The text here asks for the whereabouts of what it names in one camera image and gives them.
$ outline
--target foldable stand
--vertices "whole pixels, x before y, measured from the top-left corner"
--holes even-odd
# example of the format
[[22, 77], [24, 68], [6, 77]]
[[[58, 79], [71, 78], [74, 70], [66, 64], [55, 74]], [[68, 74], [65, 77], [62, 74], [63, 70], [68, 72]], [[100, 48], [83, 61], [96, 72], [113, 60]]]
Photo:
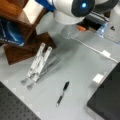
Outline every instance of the foldable stand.
[[48, 47], [46, 53], [43, 56], [43, 50], [45, 48], [45, 44], [42, 43], [36, 57], [27, 73], [27, 77], [21, 81], [21, 84], [25, 85], [28, 81], [33, 81], [31, 84], [27, 86], [30, 90], [37, 84], [41, 77], [47, 74], [52, 70], [60, 62], [60, 58], [56, 57], [56, 54], [51, 54], [52, 48]]

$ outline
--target table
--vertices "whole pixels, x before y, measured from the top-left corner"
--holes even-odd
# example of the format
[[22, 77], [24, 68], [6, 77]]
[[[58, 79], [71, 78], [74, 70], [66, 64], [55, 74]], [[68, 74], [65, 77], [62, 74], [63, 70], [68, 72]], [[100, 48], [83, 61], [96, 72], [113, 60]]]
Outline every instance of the table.
[[[56, 53], [61, 57], [61, 62], [31, 91], [21, 85], [20, 81], [26, 77], [33, 58], [9, 66], [3, 47], [0, 48], [0, 80], [41, 120], [103, 120], [88, 109], [87, 101], [99, 86], [92, 81], [95, 75], [100, 73], [106, 76], [116, 63], [101, 57], [77, 41], [65, 40], [60, 31], [57, 31], [59, 27], [58, 25], [49, 30], [49, 34], [57, 45]], [[112, 41], [100, 38], [90, 31], [80, 32], [77, 38], [99, 51], [107, 50], [114, 59], [120, 60], [120, 46]], [[68, 80], [70, 86], [60, 106], [56, 107]]]

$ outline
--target brown wooden board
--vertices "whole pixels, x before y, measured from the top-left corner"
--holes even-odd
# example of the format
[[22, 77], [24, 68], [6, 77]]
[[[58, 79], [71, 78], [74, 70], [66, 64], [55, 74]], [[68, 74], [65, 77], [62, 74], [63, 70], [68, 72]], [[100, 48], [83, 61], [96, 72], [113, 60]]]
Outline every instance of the brown wooden board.
[[48, 33], [38, 35], [34, 40], [30, 38], [28, 43], [24, 47], [15, 47], [11, 45], [5, 46], [4, 50], [9, 65], [35, 56], [41, 43], [45, 43], [46, 48], [48, 46], [51, 46], [53, 49], [56, 48], [56, 45], [54, 44]]
[[7, 1], [23, 8], [28, 0], [7, 0]]

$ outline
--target black pen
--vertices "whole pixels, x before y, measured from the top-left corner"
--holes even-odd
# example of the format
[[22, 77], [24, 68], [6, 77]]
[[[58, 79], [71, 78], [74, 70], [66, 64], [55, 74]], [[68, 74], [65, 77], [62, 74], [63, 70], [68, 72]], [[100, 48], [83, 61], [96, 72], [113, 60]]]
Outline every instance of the black pen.
[[67, 90], [67, 88], [68, 88], [68, 85], [69, 85], [69, 81], [65, 83], [65, 86], [64, 86], [64, 88], [63, 88], [62, 95], [59, 97], [59, 99], [58, 99], [58, 101], [57, 101], [57, 106], [59, 106], [59, 104], [60, 104], [60, 102], [61, 102], [61, 100], [62, 100], [62, 98], [63, 98], [63, 96], [64, 96], [64, 92], [65, 92], [65, 91]]

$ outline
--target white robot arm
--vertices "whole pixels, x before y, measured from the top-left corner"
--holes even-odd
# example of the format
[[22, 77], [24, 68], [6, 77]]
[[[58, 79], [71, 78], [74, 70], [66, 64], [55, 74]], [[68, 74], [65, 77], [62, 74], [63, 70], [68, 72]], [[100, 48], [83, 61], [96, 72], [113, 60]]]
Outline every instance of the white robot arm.
[[119, 0], [48, 0], [55, 7], [54, 19], [65, 25], [76, 24], [92, 11], [103, 13], [115, 7]]

